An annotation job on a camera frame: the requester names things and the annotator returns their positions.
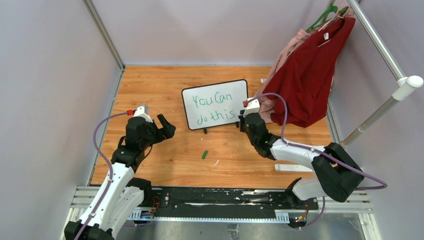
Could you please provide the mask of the green marker cap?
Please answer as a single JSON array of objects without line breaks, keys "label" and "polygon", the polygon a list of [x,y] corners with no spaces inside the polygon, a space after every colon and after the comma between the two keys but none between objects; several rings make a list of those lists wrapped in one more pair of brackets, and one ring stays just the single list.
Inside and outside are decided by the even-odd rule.
[{"label": "green marker cap", "polygon": [[206,156],[208,155],[208,151],[207,150],[205,150],[204,152],[203,152],[203,154],[202,154],[202,159],[204,160],[205,158],[206,158]]}]

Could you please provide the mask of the white whiteboard black frame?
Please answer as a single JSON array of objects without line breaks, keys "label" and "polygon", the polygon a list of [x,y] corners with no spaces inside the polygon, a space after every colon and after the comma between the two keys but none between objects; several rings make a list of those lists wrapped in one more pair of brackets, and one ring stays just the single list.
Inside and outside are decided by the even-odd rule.
[{"label": "white whiteboard black frame", "polygon": [[236,125],[239,127],[243,101],[248,98],[248,82],[237,79],[184,88],[181,91],[189,130]]}]

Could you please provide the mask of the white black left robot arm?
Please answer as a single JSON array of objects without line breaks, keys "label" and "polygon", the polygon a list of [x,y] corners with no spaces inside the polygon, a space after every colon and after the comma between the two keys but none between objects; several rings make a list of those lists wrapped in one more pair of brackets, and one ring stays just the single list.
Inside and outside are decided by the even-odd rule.
[{"label": "white black left robot arm", "polygon": [[146,113],[132,112],[125,135],[118,142],[108,173],[97,194],[77,221],[64,228],[67,240],[114,240],[137,206],[153,201],[151,181],[135,177],[142,161],[155,144],[171,139],[176,127],[163,114],[157,115],[161,127]]}]

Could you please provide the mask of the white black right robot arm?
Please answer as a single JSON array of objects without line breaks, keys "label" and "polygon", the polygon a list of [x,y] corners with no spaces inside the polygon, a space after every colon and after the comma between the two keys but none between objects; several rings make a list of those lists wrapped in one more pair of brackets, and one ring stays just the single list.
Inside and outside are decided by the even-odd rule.
[{"label": "white black right robot arm", "polygon": [[261,157],[291,161],[314,172],[314,177],[295,179],[284,191],[286,204],[292,209],[317,197],[330,197],[343,203],[364,179],[361,168],[337,143],[313,146],[282,140],[268,131],[258,113],[241,113],[239,120],[240,131],[246,133]]}]

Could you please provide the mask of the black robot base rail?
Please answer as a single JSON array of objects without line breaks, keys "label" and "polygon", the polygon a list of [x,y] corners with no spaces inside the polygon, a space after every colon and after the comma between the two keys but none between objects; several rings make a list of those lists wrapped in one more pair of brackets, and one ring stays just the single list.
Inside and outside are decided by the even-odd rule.
[{"label": "black robot base rail", "polygon": [[218,222],[304,224],[320,212],[372,214],[368,195],[355,191],[345,202],[315,197],[292,207],[282,189],[172,187],[152,189],[153,199],[133,209],[128,220],[144,222]]}]

